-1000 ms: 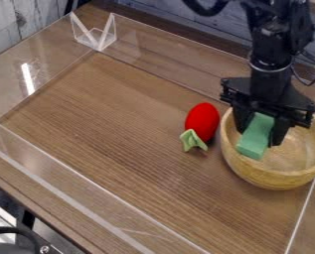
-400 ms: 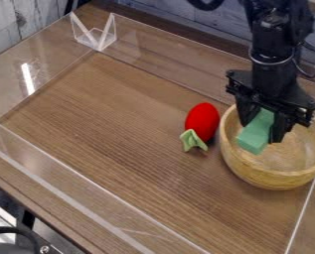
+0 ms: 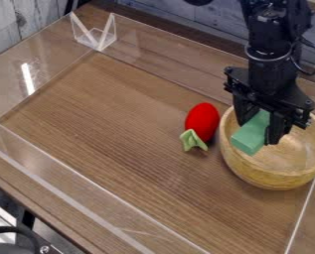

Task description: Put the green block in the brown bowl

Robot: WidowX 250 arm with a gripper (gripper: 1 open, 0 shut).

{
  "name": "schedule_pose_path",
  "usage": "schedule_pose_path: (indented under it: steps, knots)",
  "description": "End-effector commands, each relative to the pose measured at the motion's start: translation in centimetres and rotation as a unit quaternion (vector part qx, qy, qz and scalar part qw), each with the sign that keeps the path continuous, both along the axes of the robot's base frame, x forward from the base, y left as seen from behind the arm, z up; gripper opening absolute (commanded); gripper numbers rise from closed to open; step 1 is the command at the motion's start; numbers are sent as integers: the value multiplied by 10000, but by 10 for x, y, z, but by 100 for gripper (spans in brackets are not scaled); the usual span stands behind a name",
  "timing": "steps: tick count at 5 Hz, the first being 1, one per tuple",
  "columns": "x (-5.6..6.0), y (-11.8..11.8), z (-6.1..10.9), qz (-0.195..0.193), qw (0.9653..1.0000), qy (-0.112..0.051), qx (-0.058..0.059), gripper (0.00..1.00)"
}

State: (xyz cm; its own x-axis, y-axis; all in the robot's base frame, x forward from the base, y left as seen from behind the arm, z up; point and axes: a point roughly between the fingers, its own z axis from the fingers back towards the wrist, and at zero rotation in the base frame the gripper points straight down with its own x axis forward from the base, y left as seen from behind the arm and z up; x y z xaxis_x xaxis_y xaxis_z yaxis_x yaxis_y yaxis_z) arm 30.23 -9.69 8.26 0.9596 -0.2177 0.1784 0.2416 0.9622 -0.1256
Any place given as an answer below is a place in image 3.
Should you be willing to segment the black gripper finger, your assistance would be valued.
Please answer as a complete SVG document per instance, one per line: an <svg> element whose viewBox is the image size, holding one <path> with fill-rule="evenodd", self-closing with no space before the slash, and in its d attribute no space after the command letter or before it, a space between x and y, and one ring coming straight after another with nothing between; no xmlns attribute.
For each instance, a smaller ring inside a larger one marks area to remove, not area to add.
<svg viewBox="0 0 315 254"><path fill-rule="evenodd" d="M270 113L270 124L266 127L266 145L276 145L292 128L292 121L280 113Z"/></svg>
<svg viewBox="0 0 315 254"><path fill-rule="evenodd" d="M238 124L243 125L259 112L259 107L251 101L236 95L234 96L234 105Z"/></svg>

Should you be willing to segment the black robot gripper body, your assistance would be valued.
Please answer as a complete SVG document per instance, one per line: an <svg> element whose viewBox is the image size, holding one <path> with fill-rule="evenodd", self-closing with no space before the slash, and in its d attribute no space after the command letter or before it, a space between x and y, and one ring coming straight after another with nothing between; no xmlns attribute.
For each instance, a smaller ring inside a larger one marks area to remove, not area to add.
<svg viewBox="0 0 315 254"><path fill-rule="evenodd" d="M225 68L225 90L232 96L251 101L259 111L280 112L292 121L292 126L306 129L315 102L296 83L302 51L290 49L276 54L247 49L246 54L247 68Z"/></svg>

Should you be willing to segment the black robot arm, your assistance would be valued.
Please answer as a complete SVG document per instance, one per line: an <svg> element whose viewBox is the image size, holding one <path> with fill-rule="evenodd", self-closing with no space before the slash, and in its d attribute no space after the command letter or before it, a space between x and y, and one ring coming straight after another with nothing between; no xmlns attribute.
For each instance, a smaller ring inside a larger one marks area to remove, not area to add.
<svg viewBox="0 0 315 254"><path fill-rule="evenodd" d="M248 67L225 68L225 90L234 95L236 120L246 124L264 110L270 122L262 132L275 145L294 127L307 128L314 100L300 90L298 75L314 74L300 66L304 38L315 12L307 0L239 0L248 29L244 53Z"/></svg>

